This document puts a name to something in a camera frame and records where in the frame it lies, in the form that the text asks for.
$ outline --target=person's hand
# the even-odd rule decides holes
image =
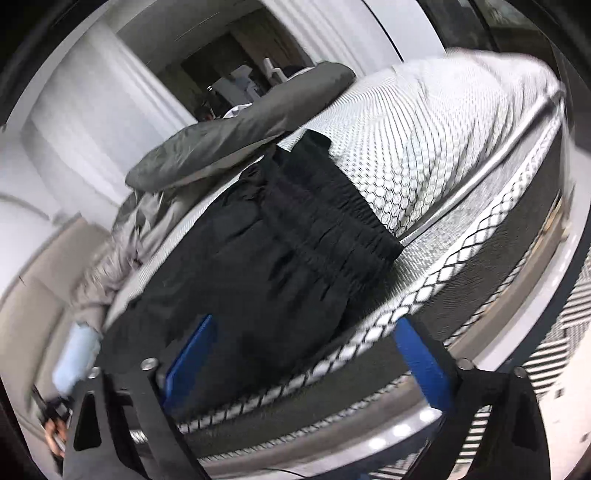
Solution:
[[[47,420],[47,423],[45,424],[45,441],[54,455],[63,458],[64,452],[61,451],[61,449],[57,446],[56,441],[53,439],[54,434],[57,434],[62,442],[66,442],[66,424],[62,420]]]

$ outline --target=beige sofa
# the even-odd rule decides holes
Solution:
[[[70,294],[107,235],[79,216],[72,219],[0,301],[0,376],[27,438],[43,438],[31,387],[35,384],[44,398],[57,395],[51,373],[70,330]]]

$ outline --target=light blue sleeve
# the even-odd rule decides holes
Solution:
[[[60,359],[53,369],[53,384],[57,391],[68,396],[78,380],[93,366],[100,349],[100,334],[86,324],[74,323]]]

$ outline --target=gray jacket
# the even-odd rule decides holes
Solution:
[[[354,80],[348,67],[321,63],[272,88],[237,116],[190,125],[150,151],[127,174],[125,183],[134,191],[74,292],[74,321],[101,332],[129,275],[225,172],[305,124]]]

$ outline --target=screw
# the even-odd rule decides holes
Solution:
[[[100,367],[92,367],[88,372],[88,378],[96,378],[100,374]]]
[[[472,360],[468,360],[467,358],[460,358],[456,363],[460,370],[472,370],[474,368]]]
[[[515,367],[513,369],[513,373],[515,375],[517,375],[519,378],[526,378],[527,377],[527,372],[525,371],[525,368],[523,368],[523,367]]]
[[[158,366],[158,360],[155,358],[147,358],[140,365],[140,367],[142,368],[142,370],[144,372],[152,370],[153,368],[156,368],[157,366]]]

